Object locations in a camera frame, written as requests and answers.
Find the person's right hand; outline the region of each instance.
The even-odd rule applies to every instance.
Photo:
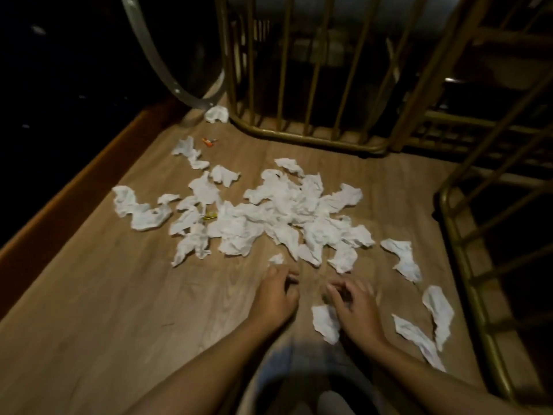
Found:
[[[327,289],[342,329],[360,349],[372,354],[389,345],[384,336],[376,300],[359,280],[341,278],[332,281]],[[338,291],[340,289],[349,291],[353,299],[351,305],[344,303]]]

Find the wooden floor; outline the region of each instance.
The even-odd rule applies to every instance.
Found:
[[[483,387],[438,223],[432,195],[453,164],[415,155],[361,159],[353,155],[249,137],[231,124],[208,124],[191,112],[181,125],[160,134],[121,180],[139,202],[154,204],[165,193],[190,195],[188,183],[201,175],[182,156],[171,155],[177,140],[192,135],[202,159],[242,172],[221,196],[242,201],[273,159],[293,158],[306,173],[320,172],[325,194],[340,183],[359,187],[363,200],[344,211],[365,224],[373,238],[410,240],[424,280],[415,286],[392,270],[395,256],[379,246],[358,250],[353,273],[374,284],[381,296],[385,332],[399,348],[422,360],[418,349],[394,332],[391,313],[412,321],[432,337],[430,313],[421,302],[427,286],[441,286],[456,315],[452,336],[441,354],[453,376]],[[217,138],[212,148],[201,138]],[[195,256],[171,268],[178,238],[160,229],[136,232],[130,217],[118,218],[108,195],[0,322],[0,408],[3,414],[117,414],[202,350],[232,331],[246,317],[268,259],[283,252],[267,236],[246,257],[225,257],[211,240],[213,255]],[[326,257],[332,256],[327,251]],[[288,349],[292,369],[309,370],[329,355],[340,360],[313,330],[312,305],[322,303],[326,264],[314,269],[299,262],[301,300],[295,322],[270,355]],[[323,384],[304,387],[319,387]],[[253,411],[255,385],[240,412]],[[281,396],[298,394],[283,389]]]

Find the human hand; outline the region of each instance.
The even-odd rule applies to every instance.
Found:
[[[248,319],[259,322],[269,334],[284,325],[298,309],[300,291],[297,275],[297,270],[288,265],[271,265],[257,288]],[[287,278],[295,283],[285,291]]]
[[[384,336],[377,302],[359,280],[341,278],[327,286],[342,329],[355,344],[368,354],[389,345]],[[349,292],[353,302],[344,303],[340,291]]]

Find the wood plank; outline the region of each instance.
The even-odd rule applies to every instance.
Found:
[[[257,139],[231,124],[205,123],[201,112],[190,111],[183,123],[155,139],[120,183],[135,189],[140,202],[154,203],[164,193],[190,195],[187,185],[201,172],[192,170],[182,156],[170,154],[187,135],[202,149],[202,159],[242,172],[230,188],[221,187],[222,198],[235,204],[246,188],[260,184],[261,171],[275,168],[273,160],[280,157],[297,159],[308,174],[320,172],[325,193],[343,182],[360,187],[363,200],[344,214],[354,224],[365,224],[377,241],[411,240],[424,276],[422,285],[414,286],[392,269],[397,262],[393,255],[379,246],[358,250],[353,273],[377,287],[386,335],[422,360],[419,350],[395,333],[391,313],[432,336],[421,293],[430,284],[442,286],[456,312],[452,337],[442,353],[444,364],[453,376],[483,387],[439,225],[431,216],[432,195],[454,164],[406,154],[361,159]],[[218,141],[207,148],[202,138]],[[203,261],[190,256],[173,269],[170,262],[179,239],[167,230],[177,217],[158,230],[132,231],[130,217],[118,218],[113,195],[105,196],[0,322],[3,413],[121,413],[244,320],[273,254],[282,252],[293,261],[267,236],[257,239],[245,258],[223,256],[217,251],[219,240],[212,239],[211,256]],[[326,258],[332,255],[325,250]],[[282,383],[277,390],[280,408],[293,406],[300,392],[312,397],[328,388],[321,373],[333,367],[359,379],[341,346],[329,347],[313,330],[310,307],[322,303],[328,279],[336,276],[334,269],[326,260],[318,269],[303,261],[298,265],[298,314],[267,353],[240,413],[252,413],[259,387],[271,378],[271,361],[295,372],[318,373],[308,385],[293,378]]]
[[[144,153],[151,141],[183,111],[183,105],[173,97],[141,111],[4,245],[0,250],[0,318]]]

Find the person's left hand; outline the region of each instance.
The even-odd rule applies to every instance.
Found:
[[[300,292],[297,276],[297,270],[288,265],[271,265],[257,288],[248,319],[259,322],[270,333],[284,325],[298,309]],[[287,278],[295,283],[285,291]]]

